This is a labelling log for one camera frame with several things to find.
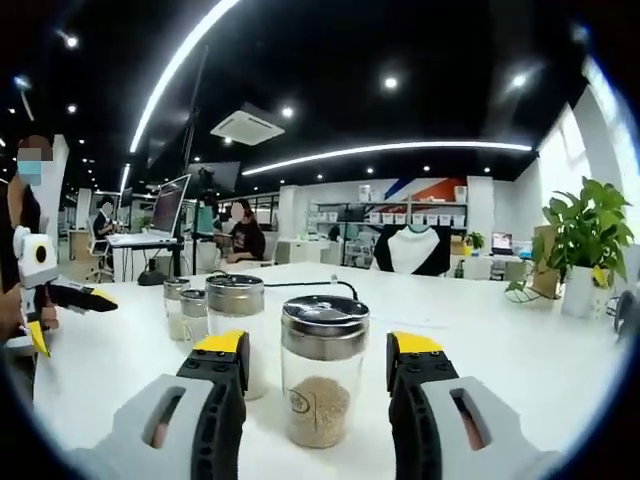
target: black ceiling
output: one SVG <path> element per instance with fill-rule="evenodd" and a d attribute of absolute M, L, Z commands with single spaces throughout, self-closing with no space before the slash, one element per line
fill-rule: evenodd
<path fill-rule="evenodd" d="M 5 57 L 10 62 L 0 77 L 0 137 L 8 144 L 0 153 L 14 155 L 27 122 L 11 83 L 26 74 L 34 85 L 27 96 L 36 116 L 63 133 L 71 148 L 68 188 L 92 186 L 95 178 L 100 189 L 117 190 L 125 163 L 134 166 L 130 185 L 139 190 L 177 176 L 184 168 L 184 126 L 205 45 L 191 159 L 241 161 L 243 169 L 403 141 L 535 147 L 585 85 L 584 45 L 573 40 L 569 19 L 551 0 L 240 0 L 181 66 L 138 154 L 129 155 L 162 70 L 215 3 L 93 0 L 56 10 L 48 0 L 19 2 L 26 6 L 10 11 L 9 22 L 18 25 L 28 17 L 37 34 L 21 54 L 10 44 L 13 37 L 2 35 L 3 50 L 13 54 Z M 79 48 L 65 48 L 58 31 L 77 35 Z M 526 84 L 510 87 L 523 72 Z M 396 90 L 382 87 L 386 76 L 398 79 Z M 291 105 L 295 115 L 281 118 L 286 132 L 280 137 L 255 147 L 223 145 L 209 131 L 245 102 L 276 116 Z M 71 103 L 78 106 L 75 115 L 66 112 Z M 148 168 L 150 155 L 158 158 Z M 514 179 L 533 158 L 442 149 L 341 157 L 240 177 L 236 194 L 254 193 L 255 186 L 275 191 L 281 179 L 317 182 L 318 173 L 323 181 L 463 177 L 484 175 L 488 166 L 492 176 Z M 373 174 L 366 173 L 368 167 Z"/>

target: office chair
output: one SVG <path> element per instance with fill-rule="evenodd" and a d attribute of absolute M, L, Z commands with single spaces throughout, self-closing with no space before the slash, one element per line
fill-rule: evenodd
<path fill-rule="evenodd" d="M 93 222 L 95 217 L 87 218 L 87 231 L 89 232 L 89 244 L 87 251 L 93 259 L 97 259 L 96 268 L 91 269 L 91 273 L 86 276 L 86 280 L 95 279 L 98 283 L 102 283 L 102 276 L 106 275 L 113 281 L 113 271 L 106 268 L 107 254 L 109 253 L 109 242 L 107 240 L 97 240 L 93 231 Z"/>

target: glass jar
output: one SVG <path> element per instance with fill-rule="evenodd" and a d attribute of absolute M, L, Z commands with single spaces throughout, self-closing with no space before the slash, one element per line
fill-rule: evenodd
<path fill-rule="evenodd" d="M 292 442 L 328 448 L 347 434 L 369 336 L 369 309 L 314 295 L 282 307 L 282 392 Z"/>
<path fill-rule="evenodd" d="M 245 400 L 267 393 L 267 348 L 264 339 L 264 283 L 250 275 L 215 275 L 207 278 L 207 316 L 210 335 L 229 330 L 249 333 L 249 385 Z"/>
<path fill-rule="evenodd" d="M 189 288 L 191 283 L 186 278 L 167 278 L 164 281 L 164 310 L 172 340 L 184 340 L 180 294 Z"/>
<path fill-rule="evenodd" d="M 207 305 L 204 290 L 184 290 L 180 294 L 184 339 L 192 344 L 208 334 Z"/>

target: white flower pot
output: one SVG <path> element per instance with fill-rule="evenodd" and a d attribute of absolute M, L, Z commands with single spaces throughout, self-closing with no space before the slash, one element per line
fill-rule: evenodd
<path fill-rule="evenodd" d="M 567 272 L 562 313 L 578 318 L 600 318 L 610 296 L 609 289 L 593 284 L 593 269 L 573 267 Z"/>
<path fill-rule="evenodd" d="M 562 301 L 562 313 L 572 317 L 588 318 L 591 311 L 593 290 L 593 270 L 587 267 L 573 267 L 567 272 Z"/>

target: person in black shirt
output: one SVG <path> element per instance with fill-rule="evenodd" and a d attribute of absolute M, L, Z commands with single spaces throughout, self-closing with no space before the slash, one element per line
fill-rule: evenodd
<path fill-rule="evenodd" d="M 264 233 L 258 226 L 249 202 L 245 199 L 238 200 L 233 205 L 232 215 L 233 210 L 241 210 L 242 218 L 231 230 L 233 253 L 227 257 L 227 263 L 236 263 L 240 260 L 262 260 L 265 249 Z"/>
<path fill-rule="evenodd" d="M 100 211 L 98 215 L 96 215 L 96 219 L 93 221 L 93 234 L 98 241 L 95 246 L 95 250 L 98 252 L 104 252 L 107 248 L 106 242 L 101 242 L 100 240 L 105 240 L 107 235 L 115 232 L 115 224 L 113 220 L 111 220 L 111 214 L 113 213 L 113 198 L 110 195 L 105 195 L 100 200 Z M 111 252 L 107 253 L 107 265 L 110 269 L 113 270 L 113 254 Z"/>

